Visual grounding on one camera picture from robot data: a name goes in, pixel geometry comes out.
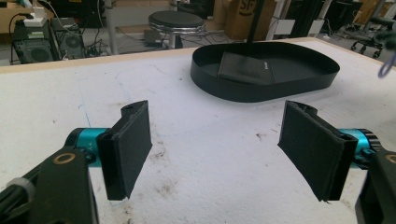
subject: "stool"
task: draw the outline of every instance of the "stool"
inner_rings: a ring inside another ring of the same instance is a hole
[[[372,17],[370,19],[370,22],[386,26],[387,30],[392,30],[393,25],[395,24],[396,21],[391,20],[391,19],[386,19],[386,18]],[[378,58],[381,55],[383,46],[381,43],[379,43],[375,40],[375,36],[376,36],[376,34],[373,37],[363,36],[360,40],[353,43],[353,45],[352,45],[352,47],[350,47],[350,49],[355,50],[357,44],[362,44],[362,47],[361,47],[361,50],[359,50],[359,53],[364,54],[364,51],[366,51],[367,47],[375,48],[375,49],[378,49],[378,51],[376,51],[374,53],[373,58],[375,58],[375,59]]]
[[[158,11],[148,17],[149,27],[155,31],[169,34],[170,49],[182,49],[180,35],[202,32],[205,22],[200,17],[181,11]]]

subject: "gray floor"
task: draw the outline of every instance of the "gray floor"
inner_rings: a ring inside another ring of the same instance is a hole
[[[360,38],[363,34],[360,32],[340,32],[338,34],[333,34],[329,38],[324,38],[324,34],[320,34],[317,38],[328,41],[334,45],[340,46],[345,49],[350,49],[352,44]],[[154,51],[154,50],[164,50],[164,48],[149,48],[145,46],[143,41],[143,34],[125,34],[119,32],[117,34],[118,39],[118,49],[120,54],[125,53],[137,53],[144,51]],[[184,48],[194,48],[201,47],[205,45],[218,44],[218,43],[233,43],[240,41],[233,41],[229,39],[222,31],[219,32],[205,32],[198,35],[183,35],[183,47]],[[83,41],[86,48],[91,49],[90,53],[92,57],[95,56],[106,56],[109,53],[109,41],[106,29],[86,29],[83,34]],[[357,45],[357,50],[359,51],[361,45]],[[364,55],[367,57],[373,57],[376,49],[367,48]],[[377,60],[380,62],[386,62],[390,59],[393,52],[383,49],[381,55]],[[0,65],[4,65],[11,61],[11,46],[10,45],[0,45]],[[13,64],[20,64],[18,61],[18,56],[15,51],[13,53]]]

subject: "black tray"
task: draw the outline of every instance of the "black tray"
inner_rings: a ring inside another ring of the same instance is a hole
[[[217,78],[224,51],[264,59],[271,64],[276,82],[252,85]],[[293,44],[221,44],[198,48],[192,54],[191,78],[199,88],[221,99],[253,103],[327,88],[339,70],[333,59]]]

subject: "black book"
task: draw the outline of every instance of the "black book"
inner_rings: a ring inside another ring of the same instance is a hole
[[[218,77],[254,85],[276,82],[271,64],[267,61],[231,52],[223,53]]]

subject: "desk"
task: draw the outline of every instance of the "desk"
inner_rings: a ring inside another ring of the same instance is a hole
[[[356,223],[365,172],[350,170],[340,202],[319,203],[276,145],[285,100],[337,128],[366,128],[396,148],[396,72],[315,38],[287,40],[341,66],[330,88],[255,104],[221,100],[190,77],[194,49],[0,68],[0,189],[62,147],[77,127],[111,127],[148,100],[153,147],[131,199],[109,202],[91,169],[102,223]]]

